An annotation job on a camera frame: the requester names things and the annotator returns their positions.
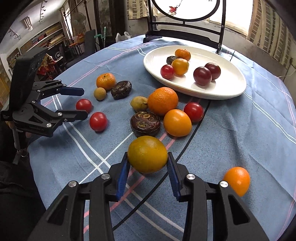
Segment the red cherry tomato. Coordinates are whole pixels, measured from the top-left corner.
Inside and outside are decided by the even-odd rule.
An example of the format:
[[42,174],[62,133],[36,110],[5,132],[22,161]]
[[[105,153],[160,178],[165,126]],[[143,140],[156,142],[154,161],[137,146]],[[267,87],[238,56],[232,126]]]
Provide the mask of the red cherry tomato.
[[90,117],[89,125],[95,132],[104,131],[108,125],[106,115],[102,112],[93,113],[93,115]]
[[174,68],[171,65],[168,65],[168,64],[164,65],[161,68],[161,76],[162,76],[162,78],[165,78],[167,80],[172,79],[175,76]]
[[92,111],[92,103],[88,99],[80,99],[76,103],[76,109],[77,110],[85,110],[87,113],[90,113]]
[[202,106],[197,102],[190,102],[185,105],[184,112],[188,115],[191,122],[197,123],[204,117],[204,110]]

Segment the small yellow kumquat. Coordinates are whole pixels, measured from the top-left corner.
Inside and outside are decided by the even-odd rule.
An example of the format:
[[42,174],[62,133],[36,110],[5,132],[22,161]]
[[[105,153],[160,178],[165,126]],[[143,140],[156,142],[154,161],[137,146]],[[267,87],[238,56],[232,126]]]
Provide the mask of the small yellow kumquat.
[[102,101],[106,98],[106,90],[102,87],[97,87],[95,90],[94,90],[94,93],[93,93],[95,99],[97,101]]

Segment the small mandarin orange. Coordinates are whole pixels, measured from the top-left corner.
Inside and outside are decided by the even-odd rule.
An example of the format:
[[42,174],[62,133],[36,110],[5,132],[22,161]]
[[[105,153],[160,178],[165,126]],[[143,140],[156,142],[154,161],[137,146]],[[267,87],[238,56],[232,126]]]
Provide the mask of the small mandarin orange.
[[104,73],[97,77],[96,86],[106,91],[111,90],[116,85],[116,78],[112,73]]

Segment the dark brown round fruit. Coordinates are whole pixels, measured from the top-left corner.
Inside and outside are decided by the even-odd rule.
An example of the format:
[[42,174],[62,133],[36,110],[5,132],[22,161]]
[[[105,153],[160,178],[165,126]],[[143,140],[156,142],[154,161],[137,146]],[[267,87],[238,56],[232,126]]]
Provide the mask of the dark brown round fruit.
[[111,95],[115,100],[126,98],[132,91],[130,81],[120,81],[111,89]]

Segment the yellow-green small pear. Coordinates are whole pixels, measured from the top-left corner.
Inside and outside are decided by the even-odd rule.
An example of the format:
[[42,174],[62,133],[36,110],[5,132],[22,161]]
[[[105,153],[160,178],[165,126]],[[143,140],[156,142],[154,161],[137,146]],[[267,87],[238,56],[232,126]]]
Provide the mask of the yellow-green small pear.
[[147,98],[143,96],[134,97],[130,102],[130,105],[136,113],[148,109]]

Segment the dark mangosteen fruit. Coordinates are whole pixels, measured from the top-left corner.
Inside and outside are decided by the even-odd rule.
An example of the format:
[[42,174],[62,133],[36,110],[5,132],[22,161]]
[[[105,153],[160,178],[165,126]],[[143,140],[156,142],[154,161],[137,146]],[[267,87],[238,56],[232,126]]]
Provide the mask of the dark mangosteen fruit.
[[154,113],[140,111],[131,117],[130,126],[136,137],[155,136],[160,130],[161,121]]

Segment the yellow orange round fruit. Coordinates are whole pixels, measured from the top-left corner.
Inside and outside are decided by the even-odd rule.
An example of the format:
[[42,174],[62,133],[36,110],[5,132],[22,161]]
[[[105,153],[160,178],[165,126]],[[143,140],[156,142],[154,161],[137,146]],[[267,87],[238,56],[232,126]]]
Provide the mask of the yellow orange round fruit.
[[139,173],[150,174],[166,165],[168,152],[159,139],[141,136],[130,143],[127,157],[129,163]]

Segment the large orange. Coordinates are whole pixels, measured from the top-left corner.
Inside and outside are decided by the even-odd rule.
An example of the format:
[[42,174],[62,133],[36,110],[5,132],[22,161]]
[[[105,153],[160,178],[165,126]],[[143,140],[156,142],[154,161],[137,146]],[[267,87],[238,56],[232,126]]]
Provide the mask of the large orange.
[[156,89],[147,99],[149,110],[159,116],[164,116],[168,111],[175,109],[178,102],[177,93],[169,87]]

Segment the yellow orange lemon fruit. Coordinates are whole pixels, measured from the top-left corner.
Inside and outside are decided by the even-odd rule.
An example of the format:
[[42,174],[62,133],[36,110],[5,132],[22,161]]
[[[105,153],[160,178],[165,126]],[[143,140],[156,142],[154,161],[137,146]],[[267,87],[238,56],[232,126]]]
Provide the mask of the yellow orange lemon fruit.
[[189,62],[185,59],[178,58],[171,63],[171,66],[175,71],[175,75],[182,76],[187,73],[189,69]]

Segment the large dark red plum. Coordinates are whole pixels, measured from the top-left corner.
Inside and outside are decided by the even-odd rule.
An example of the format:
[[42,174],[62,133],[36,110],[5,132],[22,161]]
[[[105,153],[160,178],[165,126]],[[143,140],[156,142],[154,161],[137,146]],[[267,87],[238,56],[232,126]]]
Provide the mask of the large dark red plum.
[[212,81],[211,72],[205,67],[198,67],[193,73],[194,80],[198,85],[208,85]]

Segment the small dark red plum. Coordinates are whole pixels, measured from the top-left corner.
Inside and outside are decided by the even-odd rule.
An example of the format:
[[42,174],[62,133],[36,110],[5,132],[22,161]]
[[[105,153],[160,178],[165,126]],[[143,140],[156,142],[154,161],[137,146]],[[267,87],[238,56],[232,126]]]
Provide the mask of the small dark red plum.
[[215,64],[215,63],[212,63],[212,62],[209,62],[205,65],[205,68],[207,68],[210,72],[211,72],[211,75],[212,75],[212,79],[215,80],[217,78],[220,77],[221,75],[221,68]]

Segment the standing fan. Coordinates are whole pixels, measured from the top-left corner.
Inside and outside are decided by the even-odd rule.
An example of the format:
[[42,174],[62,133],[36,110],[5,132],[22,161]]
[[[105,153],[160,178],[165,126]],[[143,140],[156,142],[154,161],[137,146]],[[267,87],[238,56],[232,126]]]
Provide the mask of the standing fan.
[[84,34],[86,32],[86,16],[80,12],[71,12],[70,17],[73,35]]

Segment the left beige checked curtain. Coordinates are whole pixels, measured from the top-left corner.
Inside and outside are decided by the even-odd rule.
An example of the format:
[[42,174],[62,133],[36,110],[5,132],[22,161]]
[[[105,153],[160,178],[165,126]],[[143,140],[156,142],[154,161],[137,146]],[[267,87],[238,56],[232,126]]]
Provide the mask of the left beige checked curtain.
[[136,20],[149,16],[147,0],[127,0],[126,2],[128,20]]

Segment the beige checked curtain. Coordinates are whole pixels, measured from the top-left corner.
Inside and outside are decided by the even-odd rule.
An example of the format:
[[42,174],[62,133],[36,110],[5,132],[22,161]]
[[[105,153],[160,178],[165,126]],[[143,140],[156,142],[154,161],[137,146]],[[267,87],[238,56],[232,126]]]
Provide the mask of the beige checked curtain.
[[283,67],[288,68],[295,39],[279,14],[267,1],[254,0],[247,40]]
[[126,2],[128,20],[136,20],[149,16],[147,0],[127,0]]

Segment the right beige checked curtain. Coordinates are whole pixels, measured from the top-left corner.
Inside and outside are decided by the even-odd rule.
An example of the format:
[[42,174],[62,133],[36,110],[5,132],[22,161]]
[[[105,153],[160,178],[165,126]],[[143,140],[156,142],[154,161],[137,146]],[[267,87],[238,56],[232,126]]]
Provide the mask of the right beige checked curtain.
[[288,68],[295,39],[279,14],[267,1],[254,0],[247,40],[283,67]]

